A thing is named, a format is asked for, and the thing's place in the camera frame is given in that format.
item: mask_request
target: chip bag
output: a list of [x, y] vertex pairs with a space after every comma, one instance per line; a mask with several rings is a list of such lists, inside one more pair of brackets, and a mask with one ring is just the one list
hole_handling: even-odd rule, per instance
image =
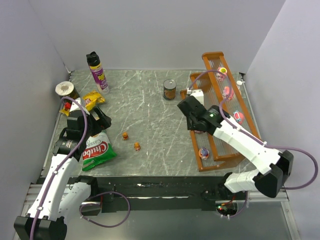
[[95, 136], [90, 136], [86, 141], [86, 149], [82, 153], [82, 171], [89, 171], [115, 156], [117, 154], [113, 151], [109, 138], [104, 131]]
[[[97, 104], [104, 103], [105, 98], [97, 91], [89, 92], [88, 94], [83, 96], [83, 100], [85, 103], [85, 108], [90, 112]], [[68, 105], [64, 105], [63, 108], [59, 111], [62, 114], [69, 116], [70, 107]]]

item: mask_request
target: green chip bag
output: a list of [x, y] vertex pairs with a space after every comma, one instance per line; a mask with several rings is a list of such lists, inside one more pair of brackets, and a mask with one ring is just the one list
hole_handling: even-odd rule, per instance
[[115, 156], [117, 154], [113, 151], [109, 138], [104, 131], [95, 136], [90, 136], [86, 141], [86, 149], [82, 153], [82, 171], [89, 171]]

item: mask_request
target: tin can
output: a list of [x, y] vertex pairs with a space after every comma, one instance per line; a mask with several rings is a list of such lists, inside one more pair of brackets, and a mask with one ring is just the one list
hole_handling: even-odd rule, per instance
[[77, 99], [80, 97], [75, 86], [70, 81], [60, 82], [57, 86], [55, 86], [55, 92], [56, 92], [56, 94], [59, 95], [60, 98], [70, 97], [72, 99]]
[[163, 82], [163, 98], [166, 100], [173, 100], [176, 97], [176, 81], [167, 79]]

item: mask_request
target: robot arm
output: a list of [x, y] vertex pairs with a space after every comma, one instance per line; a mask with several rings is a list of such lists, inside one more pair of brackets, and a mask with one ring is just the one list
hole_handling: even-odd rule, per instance
[[85, 131], [84, 116], [79, 107], [72, 103], [69, 116], [67, 117], [67, 127], [60, 133], [58, 141], [54, 145], [53, 157], [51, 160], [48, 175], [41, 187], [41, 190], [26, 216], [18, 216], [14, 222], [14, 228], [21, 240], [29, 240], [32, 222], [39, 209], [39, 201], [44, 195], [45, 188], [49, 183], [49, 178], [55, 174], [50, 185], [49, 192], [41, 207], [40, 215], [37, 218], [34, 239], [42, 240], [63, 240], [67, 234], [67, 221], [70, 216], [79, 211], [79, 206], [90, 196], [99, 193], [97, 179], [90, 176], [79, 176], [73, 185], [72, 191], [61, 201], [64, 189], [69, 177], [78, 164], [83, 151], [86, 149], [86, 141], [90, 136], [94, 136], [111, 126], [111, 118], [106, 116], [98, 107], [93, 110], [98, 115], [96, 120], [86, 108], [84, 108], [87, 119], [87, 131], [79, 148], [61, 166], [59, 171], [55, 169], [61, 164], [67, 155], [79, 143]]
[[227, 173], [224, 186], [232, 193], [258, 190], [270, 198], [275, 198], [288, 179], [293, 163], [289, 151], [266, 148], [239, 131], [241, 126], [227, 113], [224, 115], [237, 128], [233, 128], [219, 112], [219, 107], [208, 110], [194, 97], [188, 96], [178, 107], [187, 119], [188, 130], [198, 130], [221, 139], [245, 156], [256, 167], [243, 173]]

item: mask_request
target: white wall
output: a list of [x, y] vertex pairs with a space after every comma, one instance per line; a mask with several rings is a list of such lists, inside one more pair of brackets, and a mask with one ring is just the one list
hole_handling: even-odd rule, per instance
[[0, 239], [9, 240], [53, 133], [54, 87], [68, 73], [28, 0], [2, 0], [0, 23]]
[[106, 69], [204, 69], [223, 51], [246, 73], [285, 0], [30, 0], [71, 71], [96, 51]]
[[[320, 1], [287, 0], [245, 76], [263, 139], [299, 147], [320, 159]], [[295, 154], [286, 186], [307, 182], [310, 159]], [[303, 240], [320, 239], [320, 178], [288, 191]]]

